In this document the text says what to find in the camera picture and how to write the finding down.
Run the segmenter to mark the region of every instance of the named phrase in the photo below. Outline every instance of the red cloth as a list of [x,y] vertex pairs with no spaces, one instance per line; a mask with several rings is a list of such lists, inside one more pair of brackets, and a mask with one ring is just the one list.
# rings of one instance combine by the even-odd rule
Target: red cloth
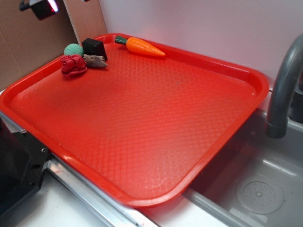
[[67,77],[72,77],[87,70],[86,62],[78,54],[63,56],[61,62],[61,71]]

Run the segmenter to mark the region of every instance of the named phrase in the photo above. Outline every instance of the white wall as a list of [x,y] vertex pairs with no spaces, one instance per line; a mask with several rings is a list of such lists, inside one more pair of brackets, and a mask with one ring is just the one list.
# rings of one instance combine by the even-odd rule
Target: white wall
[[273,86],[303,33],[303,0],[99,0],[109,33],[125,33],[263,72]]

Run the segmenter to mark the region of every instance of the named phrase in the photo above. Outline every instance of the black sponge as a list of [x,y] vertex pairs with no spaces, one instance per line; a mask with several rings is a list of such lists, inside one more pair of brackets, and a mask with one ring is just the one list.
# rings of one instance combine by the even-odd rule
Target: black sponge
[[87,38],[82,42],[84,53],[87,55],[103,56],[107,60],[104,44],[102,41]]

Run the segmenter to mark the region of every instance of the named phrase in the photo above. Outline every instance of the toy carrot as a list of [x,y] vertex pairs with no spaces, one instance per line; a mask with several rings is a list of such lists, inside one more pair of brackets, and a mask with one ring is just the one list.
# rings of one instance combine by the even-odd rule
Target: toy carrot
[[165,56],[165,53],[159,50],[158,48],[154,47],[153,45],[149,44],[146,41],[143,41],[142,39],[138,39],[135,37],[130,37],[129,39],[125,39],[121,36],[117,36],[115,42],[117,44],[126,45],[129,51],[135,53],[146,54],[149,56],[156,56],[156,57]]

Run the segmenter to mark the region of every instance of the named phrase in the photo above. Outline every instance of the sink drain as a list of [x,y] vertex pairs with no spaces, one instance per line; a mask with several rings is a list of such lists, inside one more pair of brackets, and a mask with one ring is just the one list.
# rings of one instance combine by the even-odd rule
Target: sink drain
[[261,176],[240,182],[236,195],[242,207],[256,214],[275,212],[284,199],[281,187]]

